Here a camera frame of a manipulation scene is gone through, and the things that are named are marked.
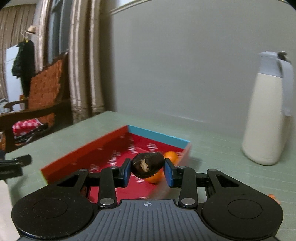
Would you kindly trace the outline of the orange tangerine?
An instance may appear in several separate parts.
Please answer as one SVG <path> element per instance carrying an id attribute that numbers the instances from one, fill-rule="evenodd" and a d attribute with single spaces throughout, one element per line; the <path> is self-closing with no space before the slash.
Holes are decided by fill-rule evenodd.
<path id="1" fill-rule="evenodd" d="M 164 178 L 164 172 L 163 170 L 159 170 L 157 173 L 155 173 L 153 176 L 149 178 L 145 178 L 144 180 L 151 184 L 158 184 L 160 183 Z"/>
<path id="2" fill-rule="evenodd" d="M 179 162 L 179 157 L 177 155 L 176 152 L 173 152 L 173 151 L 169 151 L 169 152 L 166 152 L 164 154 L 164 158 L 165 159 L 170 159 L 170 161 L 175 165 L 177 166 L 178 162 Z"/>

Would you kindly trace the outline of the red checkered cushion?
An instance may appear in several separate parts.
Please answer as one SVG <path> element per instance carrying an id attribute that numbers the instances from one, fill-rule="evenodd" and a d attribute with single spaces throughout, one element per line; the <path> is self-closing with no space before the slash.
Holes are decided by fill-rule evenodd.
<path id="1" fill-rule="evenodd" d="M 29 133 L 41 126 L 41 123 L 37 119 L 18 121 L 12 126 L 13 134 L 15 137 L 19 137 Z"/>

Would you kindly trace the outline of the beige satin curtain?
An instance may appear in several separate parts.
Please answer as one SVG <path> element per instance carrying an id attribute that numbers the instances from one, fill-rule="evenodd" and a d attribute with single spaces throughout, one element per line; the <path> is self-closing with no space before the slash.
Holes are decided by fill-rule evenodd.
<path id="1" fill-rule="evenodd" d="M 33 73 L 62 53 L 69 57 L 69 90 L 75 123 L 105 111 L 100 70 L 100 15 L 105 1 L 38 1 L 1 10 L 1 56 L 21 42 L 32 26 L 29 40 Z"/>

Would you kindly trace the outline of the wooden wicker bench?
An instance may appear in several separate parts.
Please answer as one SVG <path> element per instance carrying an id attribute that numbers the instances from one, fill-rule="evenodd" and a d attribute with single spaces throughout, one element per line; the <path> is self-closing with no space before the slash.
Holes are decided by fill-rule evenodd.
<path id="1" fill-rule="evenodd" d="M 2 151 L 12 152 L 73 124 L 68 68 L 65 52 L 31 79 L 29 97 L 18 102 L 25 105 L 25 110 L 1 114 Z M 37 119 L 41 126 L 15 137 L 12 126 L 31 119 Z"/>

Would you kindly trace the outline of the green cutting mat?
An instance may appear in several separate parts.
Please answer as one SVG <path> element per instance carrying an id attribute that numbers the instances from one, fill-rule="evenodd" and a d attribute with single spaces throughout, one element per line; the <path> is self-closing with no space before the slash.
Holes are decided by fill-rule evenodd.
<path id="1" fill-rule="evenodd" d="M 273 166 L 260 166 L 241 152 L 241 139 L 221 135 L 182 122 L 150 121 L 121 113 L 104 112 L 61 131 L 48 135 L 7 154 L 14 158 L 29 154 L 32 164 L 23 169 L 21 177 L 7 181 L 11 202 L 45 186 L 40 169 L 56 159 L 125 125 L 138 126 L 191 142 L 189 166 L 199 172 L 210 168 L 263 192 L 280 201 L 284 220 L 278 231 L 280 240 L 295 240 L 295 139 L 287 144 L 281 160 Z"/>

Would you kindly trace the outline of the orange carrot piece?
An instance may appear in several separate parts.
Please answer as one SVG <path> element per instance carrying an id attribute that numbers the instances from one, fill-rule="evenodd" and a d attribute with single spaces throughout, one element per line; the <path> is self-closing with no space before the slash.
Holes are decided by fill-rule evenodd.
<path id="1" fill-rule="evenodd" d="M 268 194 L 267 196 L 269 196 L 270 198 L 275 200 L 278 204 L 280 204 L 280 201 L 276 198 L 276 196 L 274 194 Z"/>

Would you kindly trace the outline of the white thermos jug grey lid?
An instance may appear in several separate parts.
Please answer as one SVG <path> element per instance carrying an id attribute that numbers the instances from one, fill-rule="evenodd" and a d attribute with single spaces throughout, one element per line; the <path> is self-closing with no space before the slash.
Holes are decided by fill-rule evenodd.
<path id="1" fill-rule="evenodd" d="M 277 163 L 293 117 L 294 69 L 287 52 L 261 52 L 244 131 L 242 150 L 253 162 Z"/>

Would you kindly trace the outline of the dark hanging coat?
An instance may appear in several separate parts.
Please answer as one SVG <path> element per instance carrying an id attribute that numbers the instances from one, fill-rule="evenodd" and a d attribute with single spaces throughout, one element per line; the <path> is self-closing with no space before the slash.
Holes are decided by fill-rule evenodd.
<path id="1" fill-rule="evenodd" d="M 18 54 L 12 67 L 12 74 L 21 79 L 23 95 L 29 96 L 31 79 L 35 75 L 35 48 L 31 40 L 23 40 L 17 45 Z"/>

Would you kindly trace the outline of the dark brown fruit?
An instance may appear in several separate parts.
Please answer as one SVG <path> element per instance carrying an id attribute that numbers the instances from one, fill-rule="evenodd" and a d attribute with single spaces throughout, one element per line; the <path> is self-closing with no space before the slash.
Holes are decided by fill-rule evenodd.
<path id="1" fill-rule="evenodd" d="M 165 158 L 160 152 L 139 153 L 132 159 L 131 171 L 141 179 L 149 178 L 163 168 Z"/>

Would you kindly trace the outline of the colourful cardboard box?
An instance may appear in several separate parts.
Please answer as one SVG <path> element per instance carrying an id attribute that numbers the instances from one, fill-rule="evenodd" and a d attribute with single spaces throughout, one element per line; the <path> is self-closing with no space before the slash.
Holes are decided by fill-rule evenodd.
<path id="1" fill-rule="evenodd" d="M 139 153 L 176 152 L 177 166 L 185 166 L 189 160 L 191 143 L 136 126 L 123 126 L 100 137 L 41 169 L 47 183 L 58 181 L 79 169 L 98 173 L 106 167 L 121 166 L 125 159 Z M 163 199 L 170 191 L 165 177 L 158 184 L 151 184 L 132 175 L 128 187 L 117 188 L 117 199 Z"/>

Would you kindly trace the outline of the straw hat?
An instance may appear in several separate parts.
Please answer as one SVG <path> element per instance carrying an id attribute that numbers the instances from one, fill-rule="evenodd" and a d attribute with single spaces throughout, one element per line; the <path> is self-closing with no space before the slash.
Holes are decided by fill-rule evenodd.
<path id="1" fill-rule="evenodd" d="M 30 25 L 27 29 L 26 29 L 26 33 L 29 35 L 36 35 L 37 32 L 37 27 L 34 25 Z"/>

